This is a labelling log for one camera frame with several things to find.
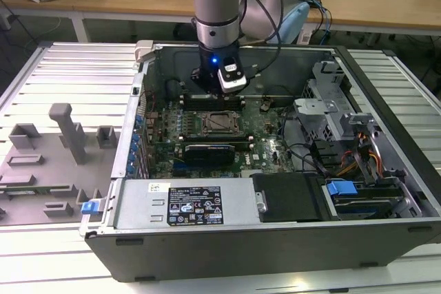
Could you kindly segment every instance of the gray plastic part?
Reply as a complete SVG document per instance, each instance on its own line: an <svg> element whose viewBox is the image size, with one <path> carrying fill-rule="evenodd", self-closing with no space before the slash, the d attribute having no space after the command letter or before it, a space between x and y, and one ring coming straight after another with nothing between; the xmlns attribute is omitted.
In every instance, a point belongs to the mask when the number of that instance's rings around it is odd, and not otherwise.
<svg viewBox="0 0 441 294"><path fill-rule="evenodd" d="M70 114L72 106L69 103L54 103L49 110L49 117L58 123L61 133L72 152L72 156L78 165L84 165L86 162L86 153L83 145L80 143L76 128Z"/></svg>
<svg viewBox="0 0 441 294"><path fill-rule="evenodd" d="M80 189L78 195L76 196L76 205L81 206L83 202L89 201L88 196L85 194L83 189Z"/></svg>
<svg viewBox="0 0 441 294"><path fill-rule="evenodd" d="M16 167L20 165L42 165L44 162L44 157L41 154L11 156L6 159L6 162L11 167Z"/></svg>
<svg viewBox="0 0 441 294"><path fill-rule="evenodd" d="M118 147L118 139L116 139L115 130L111 126L99 127L96 131L96 139L101 149Z"/></svg>
<svg viewBox="0 0 441 294"><path fill-rule="evenodd" d="M37 179L34 175L24 176L2 176L0 179L0 185L13 187L13 186L30 186L35 184Z"/></svg>
<svg viewBox="0 0 441 294"><path fill-rule="evenodd" d="M100 149L95 132L85 133L85 135L84 148L87 153L85 165L77 165L74 162L70 150L61 145L59 133L41 134L40 138L32 138L32 144L35 146L33 150L17 151L14 146L11 147L5 160L11 156L35 154L41 154L45 160L42 165L11 167L6 161L1 164L0 176L33 174L37 181L33 186L20 190L18 193L21 195L17 195L16 192L11 192L14 195L9 195L9 188L0 187L0 207L8 212L8 217L0 220L0 226L81 221L81 205L76 204L79 189L83 189L87 197L92 197L95 189L102 194L107 193L116 152L115 149ZM70 185L74 185L75 190L72 190L72 195L68 196ZM60 198L55 196L51 189L66 190L67 195ZM46 202L59 201L69 202L74 209L72 217L49 218L42 212ZM99 221L101 216L92 216L90 219L93 222Z"/></svg>
<svg viewBox="0 0 441 294"><path fill-rule="evenodd" d="M101 195L101 192L99 189L95 189L94 195L92 196L92 199L101 199L103 196Z"/></svg>
<svg viewBox="0 0 441 294"><path fill-rule="evenodd" d="M75 131L76 131L76 137L79 141L79 143L82 144L82 146L84 147L85 144L85 133L83 130L83 126L81 125L81 123L74 123L75 125ZM62 134L60 134L60 141L63 144L64 148L69 148L68 143L66 142L66 139L64 138L64 136Z"/></svg>
<svg viewBox="0 0 441 294"><path fill-rule="evenodd" d="M75 187L75 185L71 184L67 189L51 189L50 193L55 198L66 198L78 196L78 189Z"/></svg>
<svg viewBox="0 0 441 294"><path fill-rule="evenodd" d="M69 202L47 202L44 204L44 213L47 217L60 217L60 216L72 216L74 209L70 206Z"/></svg>
<svg viewBox="0 0 441 294"><path fill-rule="evenodd" d="M9 139L18 150L34 149L31 138L38 137L40 134L33 124L16 124L9 135Z"/></svg>

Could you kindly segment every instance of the circuit board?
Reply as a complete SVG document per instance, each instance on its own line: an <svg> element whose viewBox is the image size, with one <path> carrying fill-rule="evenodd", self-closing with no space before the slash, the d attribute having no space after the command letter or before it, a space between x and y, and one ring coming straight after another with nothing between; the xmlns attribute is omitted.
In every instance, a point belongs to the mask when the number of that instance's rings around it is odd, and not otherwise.
<svg viewBox="0 0 441 294"><path fill-rule="evenodd" d="M146 113L147 122L154 118L148 129L149 146L154 154L149 161L150 178L237 178L254 173L291 172L292 161L284 152L278 130L283 118L283 108L260 111L261 102L248 100L238 112L186 112L179 103L158 105ZM252 136L252 144L245 140ZM217 139L236 146L234 162L222 167L188 167L183 160L183 150L189 144L183 136Z"/></svg>

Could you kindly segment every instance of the table leg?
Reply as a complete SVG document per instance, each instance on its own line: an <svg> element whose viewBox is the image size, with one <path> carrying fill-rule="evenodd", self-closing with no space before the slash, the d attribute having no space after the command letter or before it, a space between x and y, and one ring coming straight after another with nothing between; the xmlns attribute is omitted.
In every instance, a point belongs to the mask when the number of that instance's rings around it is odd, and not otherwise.
<svg viewBox="0 0 441 294"><path fill-rule="evenodd" d="M312 32L315 29L315 24L305 23L298 34L297 45L309 45L311 40Z"/></svg>
<svg viewBox="0 0 441 294"><path fill-rule="evenodd" d="M130 39L133 43L137 42L138 32L136 32L136 21L129 21Z"/></svg>
<svg viewBox="0 0 441 294"><path fill-rule="evenodd" d="M84 19L81 17L72 17L72 24L74 25L76 38L80 43L89 43L90 37L87 28L85 27Z"/></svg>
<svg viewBox="0 0 441 294"><path fill-rule="evenodd" d="M8 21L9 14L0 14L0 29L10 30L11 25Z"/></svg>

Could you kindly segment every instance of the side panel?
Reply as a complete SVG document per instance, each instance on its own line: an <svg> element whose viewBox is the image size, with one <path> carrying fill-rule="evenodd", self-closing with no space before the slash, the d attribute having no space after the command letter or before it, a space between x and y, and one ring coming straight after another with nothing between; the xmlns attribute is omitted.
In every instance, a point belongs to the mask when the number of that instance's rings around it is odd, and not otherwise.
<svg viewBox="0 0 441 294"><path fill-rule="evenodd" d="M385 266L439 235L439 222L359 227L93 236L120 282Z"/></svg>

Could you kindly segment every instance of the robotic arm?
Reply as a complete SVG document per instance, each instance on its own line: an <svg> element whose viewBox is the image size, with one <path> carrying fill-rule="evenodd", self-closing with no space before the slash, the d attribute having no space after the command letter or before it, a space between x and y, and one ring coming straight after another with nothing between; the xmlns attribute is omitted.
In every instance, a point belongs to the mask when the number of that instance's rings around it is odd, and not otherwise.
<svg viewBox="0 0 441 294"><path fill-rule="evenodd" d="M280 0L261 1L272 4L269 6L270 15L274 15L277 25L280 21ZM301 18L297 19L301 27L309 10L309 6L303 0L288 1L288 11L285 13L289 14L293 4L296 7L299 3L304 6ZM194 4L196 11L194 23L199 40L201 66L193 71L192 79L205 91L214 94L227 94L243 89L247 84L247 79L238 55L239 1L194 0ZM254 0L249 2L247 16L243 23L246 33L257 38L260 38L262 33L268 37L274 31L268 18L261 12L261 8Z"/></svg>

